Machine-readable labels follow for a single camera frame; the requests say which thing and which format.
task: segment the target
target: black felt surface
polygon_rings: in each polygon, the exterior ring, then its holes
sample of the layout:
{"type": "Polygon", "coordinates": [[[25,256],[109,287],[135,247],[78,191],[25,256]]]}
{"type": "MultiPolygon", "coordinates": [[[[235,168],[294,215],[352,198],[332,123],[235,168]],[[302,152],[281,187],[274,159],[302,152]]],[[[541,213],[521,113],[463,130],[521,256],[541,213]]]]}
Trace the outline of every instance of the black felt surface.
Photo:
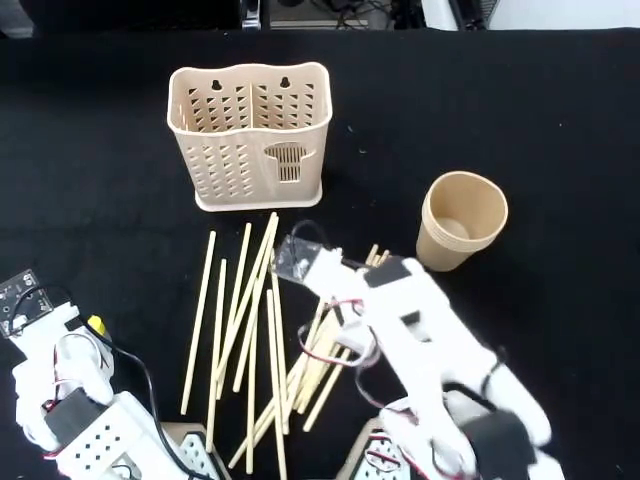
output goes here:
{"type": "MultiPolygon", "coordinates": [[[[510,203],[506,229],[437,281],[473,329],[509,351],[550,417],[549,451],[567,478],[636,478],[638,51],[632,31],[2,42],[1,277],[33,267],[41,280],[72,288],[85,313],[101,314],[113,337],[146,360],[163,420],[179,420],[207,231],[219,235],[214,269],[225,256],[233,274],[244,222],[260,232],[267,214],[195,206],[165,124],[168,77],[187,65],[317,60],[331,73],[335,108],[325,196],[317,207],[281,211],[281,232],[310,217],[353,259],[374,241],[412,255],[421,201],[437,175],[469,169],[493,179],[510,203]]],[[[292,359],[295,327],[314,301],[289,285],[283,296],[292,359]]],[[[213,297],[188,421],[205,419],[213,297]]],[[[258,410],[270,396],[260,335],[258,410]]],[[[18,360],[2,345],[3,478],[55,478],[14,424],[10,369],[18,360]]],[[[143,398],[124,361],[117,383],[143,398]]],[[[401,395],[384,369],[369,383],[387,400],[401,395]]],[[[228,393],[219,407],[225,459],[243,436],[244,397],[228,393]]],[[[290,477],[334,475],[373,414],[343,374],[312,433],[294,422],[290,477]]],[[[275,471],[269,433],[256,477],[275,471]]]]}

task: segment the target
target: white wall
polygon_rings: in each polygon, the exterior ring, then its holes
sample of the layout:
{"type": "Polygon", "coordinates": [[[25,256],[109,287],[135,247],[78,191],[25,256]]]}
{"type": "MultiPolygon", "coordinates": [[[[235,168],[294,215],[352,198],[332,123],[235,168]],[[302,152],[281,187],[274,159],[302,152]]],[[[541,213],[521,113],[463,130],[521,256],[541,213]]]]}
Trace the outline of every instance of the white wall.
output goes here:
{"type": "Polygon", "coordinates": [[[491,30],[640,27],[640,0],[498,0],[491,30]]]}

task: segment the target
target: circuit board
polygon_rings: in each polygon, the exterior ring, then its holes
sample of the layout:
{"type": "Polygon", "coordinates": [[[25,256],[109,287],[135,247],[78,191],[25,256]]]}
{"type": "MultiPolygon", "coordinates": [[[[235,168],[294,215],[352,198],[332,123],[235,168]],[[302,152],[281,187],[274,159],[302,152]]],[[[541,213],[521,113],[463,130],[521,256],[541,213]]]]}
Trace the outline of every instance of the circuit board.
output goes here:
{"type": "Polygon", "coordinates": [[[44,290],[38,290],[25,298],[18,314],[15,315],[14,306],[23,292],[38,285],[38,279],[31,269],[0,284],[0,330],[4,338],[20,332],[25,326],[53,311],[47,294],[44,290]],[[9,331],[9,320],[12,315],[15,315],[15,319],[12,331],[9,331]]]}

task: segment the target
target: perforated basket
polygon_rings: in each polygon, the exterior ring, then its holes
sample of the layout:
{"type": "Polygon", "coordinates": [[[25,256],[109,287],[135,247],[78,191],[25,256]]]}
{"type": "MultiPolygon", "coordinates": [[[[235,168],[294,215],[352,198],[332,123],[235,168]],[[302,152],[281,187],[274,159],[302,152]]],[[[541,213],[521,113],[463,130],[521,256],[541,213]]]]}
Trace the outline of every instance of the perforated basket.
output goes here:
{"type": "Polygon", "coordinates": [[[167,123],[210,212],[316,204],[332,113],[318,63],[181,68],[169,83],[167,123]]]}

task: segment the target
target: paper cup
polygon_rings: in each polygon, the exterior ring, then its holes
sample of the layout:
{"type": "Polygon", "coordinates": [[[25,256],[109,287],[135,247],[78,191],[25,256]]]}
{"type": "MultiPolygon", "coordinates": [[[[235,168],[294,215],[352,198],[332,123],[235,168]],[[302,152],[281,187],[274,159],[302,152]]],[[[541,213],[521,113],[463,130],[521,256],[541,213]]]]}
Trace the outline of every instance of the paper cup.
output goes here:
{"type": "Polygon", "coordinates": [[[422,205],[418,259],[431,270],[453,270],[493,242],[508,214],[507,199],[493,182],[471,172],[445,173],[422,205]]]}

